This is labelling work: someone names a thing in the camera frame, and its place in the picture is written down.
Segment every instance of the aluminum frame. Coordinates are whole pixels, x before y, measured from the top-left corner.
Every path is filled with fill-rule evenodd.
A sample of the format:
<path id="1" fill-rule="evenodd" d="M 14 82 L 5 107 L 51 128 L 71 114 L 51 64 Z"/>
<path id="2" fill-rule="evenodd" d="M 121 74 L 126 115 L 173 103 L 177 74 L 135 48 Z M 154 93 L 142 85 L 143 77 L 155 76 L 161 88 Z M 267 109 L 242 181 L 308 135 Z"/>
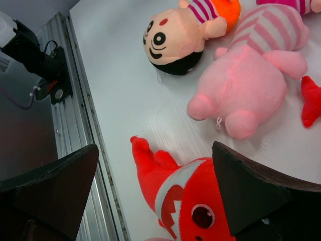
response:
<path id="1" fill-rule="evenodd" d="M 55 40 L 65 50 L 73 95 L 52 106 L 58 158 L 93 143 L 99 149 L 99 163 L 89 193 L 77 241 L 127 241 L 127 233 L 116 188 L 109 170 L 99 123 L 91 98 L 72 21 L 55 15 L 37 34 L 42 48 Z"/>

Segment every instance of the red plush toy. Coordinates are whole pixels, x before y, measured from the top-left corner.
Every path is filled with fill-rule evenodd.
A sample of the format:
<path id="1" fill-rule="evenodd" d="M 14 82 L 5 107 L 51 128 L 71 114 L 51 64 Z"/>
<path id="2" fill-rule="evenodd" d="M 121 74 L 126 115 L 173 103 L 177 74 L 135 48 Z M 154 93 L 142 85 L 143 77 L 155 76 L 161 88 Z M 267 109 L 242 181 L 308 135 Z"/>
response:
<path id="1" fill-rule="evenodd" d="M 212 158 L 178 166 L 168 152 L 153 153 L 147 140 L 132 137 L 130 141 L 144 198 L 174 240 L 235 241 Z"/>
<path id="2" fill-rule="evenodd" d="M 309 128 L 321 116 L 321 87 L 309 76 L 305 76 L 301 82 L 301 92 L 304 98 L 302 122 Z"/>

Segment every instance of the plush eye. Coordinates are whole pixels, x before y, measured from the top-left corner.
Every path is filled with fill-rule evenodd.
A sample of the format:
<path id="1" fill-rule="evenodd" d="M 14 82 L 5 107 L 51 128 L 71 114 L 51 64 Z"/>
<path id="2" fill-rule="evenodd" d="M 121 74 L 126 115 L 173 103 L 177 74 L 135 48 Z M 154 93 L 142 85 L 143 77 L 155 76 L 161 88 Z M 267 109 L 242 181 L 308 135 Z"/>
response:
<path id="1" fill-rule="evenodd" d="M 165 40 L 166 40 L 166 36 L 164 33 L 155 34 L 154 39 L 153 39 L 153 41 L 156 45 L 162 45 L 163 43 L 165 43 Z"/>
<path id="2" fill-rule="evenodd" d="M 151 21 L 148 28 L 147 28 L 147 33 L 151 30 L 153 25 L 154 25 L 154 21 Z"/>
<path id="3" fill-rule="evenodd" d="M 207 229 L 214 224 L 215 214 L 209 206 L 198 204 L 192 210 L 192 219 L 198 227 Z"/>

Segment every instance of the black bracket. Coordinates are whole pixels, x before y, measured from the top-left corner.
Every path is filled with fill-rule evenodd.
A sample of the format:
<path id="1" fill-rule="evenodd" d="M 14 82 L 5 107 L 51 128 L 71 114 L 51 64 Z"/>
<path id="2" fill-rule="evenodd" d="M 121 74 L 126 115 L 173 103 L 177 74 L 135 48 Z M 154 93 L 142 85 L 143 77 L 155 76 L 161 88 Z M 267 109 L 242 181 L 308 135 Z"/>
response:
<path id="1" fill-rule="evenodd" d="M 72 87 L 68 72 L 68 66 L 65 56 L 65 51 L 62 47 L 58 47 L 55 50 L 55 54 L 53 56 L 63 69 L 61 73 L 57 76 L 57 84 L 50 90 L 50 100 L 51 104 L 60 103 L 68 96 L 72 95 Z"/>
<path id="2" fill-rule="evenodd" d="M 69 71 L 64 49 L 57 47 L 50 55 L 40 50 L 37 36 L 18 20 L 16 35 L 1 51 L 22 63 L 30 72 L 45 79 L 49 83 L 57 81 L 50 89 L 51 103 L 62 102 L 72 94 Z"/>

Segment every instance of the screw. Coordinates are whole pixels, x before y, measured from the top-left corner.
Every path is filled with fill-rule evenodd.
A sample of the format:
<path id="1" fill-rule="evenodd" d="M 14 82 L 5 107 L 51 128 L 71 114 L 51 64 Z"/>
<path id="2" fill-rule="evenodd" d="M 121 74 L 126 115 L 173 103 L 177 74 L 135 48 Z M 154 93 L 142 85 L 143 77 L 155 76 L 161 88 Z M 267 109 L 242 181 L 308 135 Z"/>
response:
<path id="1" fill-rule="evenodd" d="M 55 99 L 61 99 L 63 93 L 64 92 L 62 91 L 62 89 L 58 89 L 56 94 L 55 94 Z"/>

